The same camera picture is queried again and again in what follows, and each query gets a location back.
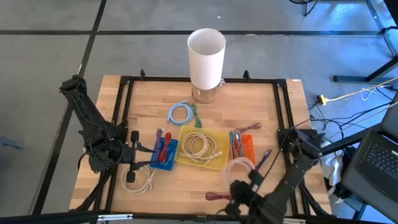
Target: metal stand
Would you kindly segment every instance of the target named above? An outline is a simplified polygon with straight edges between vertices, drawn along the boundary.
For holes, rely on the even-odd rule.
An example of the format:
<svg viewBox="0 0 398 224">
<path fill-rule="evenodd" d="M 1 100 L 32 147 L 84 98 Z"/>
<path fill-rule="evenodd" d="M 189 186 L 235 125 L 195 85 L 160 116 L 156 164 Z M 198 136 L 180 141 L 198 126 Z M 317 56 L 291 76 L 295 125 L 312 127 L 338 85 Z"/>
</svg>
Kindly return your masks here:
<svg viewBox="0 0 398 224">
<path fill-rule="evenodd" d="M 354 216 L 353 216 L 353 220 L 361 220 L 363 213 L 365 212 L 367 204 L 363 203 L 362 207 L 359 211 L 355 211 Z"/>
<path fill-rule="evenodd" d="M 335 75 L 333 77 L 333 80 L 335 82 L 350 82 L 350 83 L 383 83 L 390 80 L 391 78 L 382 78 L 382 77 L 387 73 L 389 73 L 391 70 L 395 69 L 397 66 L 398 66 L 398 55 L 394 56 L 389 62 L 387 62 L 381 68 L 377 69 L 368 77 Z M 398 85 L 398 80 L 390 82 L 390 84 Z"/>
</svg>

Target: white cylinder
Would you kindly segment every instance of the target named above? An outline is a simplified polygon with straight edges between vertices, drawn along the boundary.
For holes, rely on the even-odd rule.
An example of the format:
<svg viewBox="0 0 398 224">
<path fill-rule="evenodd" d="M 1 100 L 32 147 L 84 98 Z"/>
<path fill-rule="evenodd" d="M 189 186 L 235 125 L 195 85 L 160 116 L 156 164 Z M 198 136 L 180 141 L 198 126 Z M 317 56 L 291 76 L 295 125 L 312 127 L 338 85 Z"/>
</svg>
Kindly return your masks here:
<svg viewBox="0 0 398 224">
<path fill-rule="evenodd" d="M 199 29 L 189 35 L 189 69 L 195 87 L 209 90 L 220 84 L 225 43 L 225 37 L 215 29 Z"/>
</svg>

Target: wooden table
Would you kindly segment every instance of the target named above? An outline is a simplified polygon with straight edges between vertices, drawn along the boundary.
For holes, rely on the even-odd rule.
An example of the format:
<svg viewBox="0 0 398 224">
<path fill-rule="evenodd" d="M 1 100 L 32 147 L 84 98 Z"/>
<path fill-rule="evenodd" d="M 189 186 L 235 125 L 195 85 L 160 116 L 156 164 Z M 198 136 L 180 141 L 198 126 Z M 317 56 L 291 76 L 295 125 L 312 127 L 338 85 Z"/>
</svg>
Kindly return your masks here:
<svg viewBox="0 0 398 224">
<path fill-rule="evenodd" d="M 119 80 L 119 76 L 105 76 L 99 91 L 96 106 L 108 121 L 111 120 L 113 114 Z M 308 119 L 309 116 L 303 86 L 300 80 L 287 80 L 287 84 L 294 123 L 298 124 Z M 176 138 L 179 134 L 179 128 L 167 122 L 167 113 L 173 104 L 181 100 L 193 102 L 191 89 L 190 82 L 135 81 L 128 116 L 129 130 L 139 130 L 140 142 L 149 148 L 154 147 L 157 128 L 164 128 L 165 132 L 170 131 L 172 136 Z M 281 100 L 285 127 L 289 127 L 283 97 L 281 97 Z M 276 135 L 279 125 L 272 85 L 226 83 L 218 91 L 214 102 L 207 105 L 198 104 L 197 108 L 203 128 L 227 133 L 234 128 L 261 122 L 263 124 L 261 129 L 250 130 L 248 134 L 253 135 L 256 161 L 261 160 L 266 150 L 273 150 L 271 157 L 260 169 L 260 173 L 265 174 L 279 148 Z M 174 118 L 182 119 L 185 117 L 186 111 L 182 108 L 174 113 Z M 191 121 L 189 125 L 194 126 L 195 122 Z M 311 128 L 311 124 L 308 121 L 302 124 L 300 128 Z M 136 159 L 137 161 L 146 161 L 150 159 L 150 156 L 149 153 L 138 152 Z M 267 179 L 261 185 L 259 190 L 261 195 L 272 192 L 285 174 L 282 153 L 278 157 Z M 221 181 L 220 171 L 176 162 L 172 171 L 157 170 L 153 178 L 153 190 L 148 190 L 146 193 L 137 196 L 127 193 L 121 186 L 121 174 L 126 166 L 126 164 L 119 166 L 111 207 L 112 212 L 215 214 L 228 203 L 227 200 L 212 202 L 205 200 L 206 192 L 228 193 L 228 189 Z M 246 174 L 244 170 L 237 167 L 234 169 L 234 175 L 241 178 Z M 70 208 L 76 208 L 84 201 L 97 184 L 98 177 L 99 174 L 94 174 L 91 171 L 88 158 L 83 158 Z M 144 175 L 138 172 L 137 180 L 131 184 L 131 187 L 141 186 L 143 181 Z M 315 166 L 307 172 L 305 183 L 323 209 L 331 213 L 320 166 Z M 107 189 L 108 186 L 106 185 L 100 208 L 104 208 Z M 296 195 L 299 210 L 302 211 L 300 194 L 296 193 Z M 242 206 L 241 209 L 243 214 L 247 213 L 248 208 L 246 206 Z"/>
</svg>

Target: laptop keyboard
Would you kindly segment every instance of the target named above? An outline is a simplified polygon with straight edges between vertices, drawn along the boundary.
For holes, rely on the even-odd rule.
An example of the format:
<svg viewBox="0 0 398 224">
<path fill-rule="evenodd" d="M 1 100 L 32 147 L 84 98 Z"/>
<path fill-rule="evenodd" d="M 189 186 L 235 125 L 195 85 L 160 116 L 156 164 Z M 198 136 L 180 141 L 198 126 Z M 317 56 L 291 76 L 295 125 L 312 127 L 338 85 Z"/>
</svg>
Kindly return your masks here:
<svg viewBox="0 0 398 224">
<path fill-rule="evenodd" d="M 396 152 L 390 152 L 374 144 L 370 148 L 365 161 L 398 181 L 398 153 L 394 153 Z"/>
</svg>

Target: black clamp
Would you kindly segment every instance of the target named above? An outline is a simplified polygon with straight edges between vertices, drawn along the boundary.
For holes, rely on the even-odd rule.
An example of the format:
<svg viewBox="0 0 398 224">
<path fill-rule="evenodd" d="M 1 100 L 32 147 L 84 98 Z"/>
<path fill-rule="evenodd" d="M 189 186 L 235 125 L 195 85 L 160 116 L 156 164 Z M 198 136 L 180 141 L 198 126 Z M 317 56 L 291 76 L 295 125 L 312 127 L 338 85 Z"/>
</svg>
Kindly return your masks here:
<svg viewBox="0 0 398 224">
<path fill-rule="evenodd" d="M 260 186 L 264 180 L 264 177 L 257 171 L 251 170 L 249 173 L 249 179 L 251 179 L 255 185 Z"/>
<path fill-rule="evenodd" d="M 124 86 L 125 84 L 127 84 L 127 83 L 130 81 L 130 78 L 131 78 L 130 76 L 123 75 L 123 76 L 120 78 L 119 85 Z"/>
<path fill-rule="evenodd" d="M 282 78 L 277 78 L 276 79 L 276 83 L 282 87 L 282 88 L 287 88 L 287 83 L 286 83 L 286 79 L 282 79 Z"/>
<path fill-rule="evenodd" d="M 249 71 L 245 70 L 243 73 L 243 78 L 245 78 L 247 81 L 250 81 L 250 74 Z"/>
<path fill-rule="evenodd" d="M 140 79 L 141 79 L 141 80 L 144 80 L 144 77 L 145 77 L 144 69 L 141 69 L 141 70 L 139 71 L 139 76 L 140 76 Z"/>
<path fill-rule="evenodd" d="M 136 180 L 136 173 L 134 172 L 135 170 L 138 170 L 140 167 L 146 166 L 151 163 L 151 161 L 141 161 L 141 162 L 135 162 L 135 151 L 138 150 L 140 152 L 149 152 L 153 153 L 154 151 L 152 149 L 148 149 L 144 146 L 141 145 L 141 142 L 139 142 L 139 132 L 138 131 L 131 131 L 131 136 L 130 140 L 132 142 L 132 150 L 133 156 L 131 157 L 130 161 L 130 169 L 127 172 L 127 177 L 126 177 L 126 182 L 127 183 L 133 183 Z"/>
</svg>

